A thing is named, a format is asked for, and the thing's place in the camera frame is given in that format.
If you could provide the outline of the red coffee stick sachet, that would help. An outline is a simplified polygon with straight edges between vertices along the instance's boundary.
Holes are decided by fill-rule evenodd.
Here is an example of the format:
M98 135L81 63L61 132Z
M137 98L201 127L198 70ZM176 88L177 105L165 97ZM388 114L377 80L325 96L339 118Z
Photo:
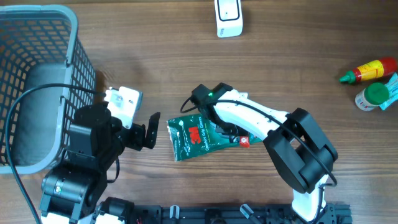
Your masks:
M239 145L243 148L250 148L250 141L248 136L239 137Z

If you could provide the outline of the green 3M gloves packet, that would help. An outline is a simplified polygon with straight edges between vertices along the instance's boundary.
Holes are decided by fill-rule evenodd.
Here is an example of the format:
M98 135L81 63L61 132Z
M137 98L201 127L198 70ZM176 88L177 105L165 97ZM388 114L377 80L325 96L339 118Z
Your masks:
M173 145L174 159L184 161L194 157L226 149L241 147L239 137L234 143L219 136L208 119L201 114L181 116L167 121L170 141ZM249 133L250 146L261 139Z

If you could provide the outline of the green lid jar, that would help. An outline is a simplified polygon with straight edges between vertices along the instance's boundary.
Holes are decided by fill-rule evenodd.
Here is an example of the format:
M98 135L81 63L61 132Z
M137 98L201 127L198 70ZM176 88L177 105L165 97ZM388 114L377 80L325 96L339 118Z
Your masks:
M389 99L389 90L383 83L372 83L355 97L356 106L371 111Z

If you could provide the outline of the red sauce bottle green cap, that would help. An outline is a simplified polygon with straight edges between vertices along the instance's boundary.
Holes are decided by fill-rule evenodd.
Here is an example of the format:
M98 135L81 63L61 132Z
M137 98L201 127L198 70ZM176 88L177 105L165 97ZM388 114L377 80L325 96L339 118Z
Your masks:
M388 77L397 71L397 60L393 57L384 57L360 65L347 71L340 79L340 83L355 84L367 80Z

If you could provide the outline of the light teal tissue pack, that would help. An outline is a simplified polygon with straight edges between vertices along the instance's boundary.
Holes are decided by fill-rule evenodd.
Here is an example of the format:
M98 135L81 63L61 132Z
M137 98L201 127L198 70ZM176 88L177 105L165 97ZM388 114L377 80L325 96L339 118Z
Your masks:
M386 110L391 104L397 101L397 89L398 89L398 77L397 73L394 73L390 80L385 84L389 91L389 99L379 105L380 109Z

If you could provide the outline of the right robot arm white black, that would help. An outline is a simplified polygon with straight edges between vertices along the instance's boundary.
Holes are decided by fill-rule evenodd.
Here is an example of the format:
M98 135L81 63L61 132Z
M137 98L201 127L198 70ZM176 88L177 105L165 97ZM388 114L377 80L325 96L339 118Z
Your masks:
M227 133L241 128L259 138L278 174L293 190L292 208L299 219L307 223L321 219L326 211L325 187L338 183L332 174L338 153L308 111L268 108L225 83L213 89L198 85L189 101Z

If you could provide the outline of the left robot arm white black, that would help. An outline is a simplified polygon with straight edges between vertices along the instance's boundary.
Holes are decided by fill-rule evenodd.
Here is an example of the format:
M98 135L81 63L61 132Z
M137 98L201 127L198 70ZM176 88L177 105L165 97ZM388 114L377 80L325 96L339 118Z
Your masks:
M80 223L96 212L96 205L112 181L107 171L119 164L125 148L154 148L160 113L148 125L125 128L106 102L76 111L70 125L70 145L61 161L42 181L39 209L42 223Z

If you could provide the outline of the white barcode scanner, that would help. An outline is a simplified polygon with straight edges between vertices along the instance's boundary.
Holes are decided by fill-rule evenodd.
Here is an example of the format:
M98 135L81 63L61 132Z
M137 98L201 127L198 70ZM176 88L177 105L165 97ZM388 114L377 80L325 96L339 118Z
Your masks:
M217 36L236 37L243 31L241 0L214 0Z

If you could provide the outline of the grey plastic mesh basket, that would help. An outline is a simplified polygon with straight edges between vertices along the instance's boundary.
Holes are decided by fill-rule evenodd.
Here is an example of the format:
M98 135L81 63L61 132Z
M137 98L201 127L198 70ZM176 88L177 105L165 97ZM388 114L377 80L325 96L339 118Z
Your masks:
M54 166L69 143L75 111L94 102L95 70L78 38L78 18L62 5L1 8L1 173Z

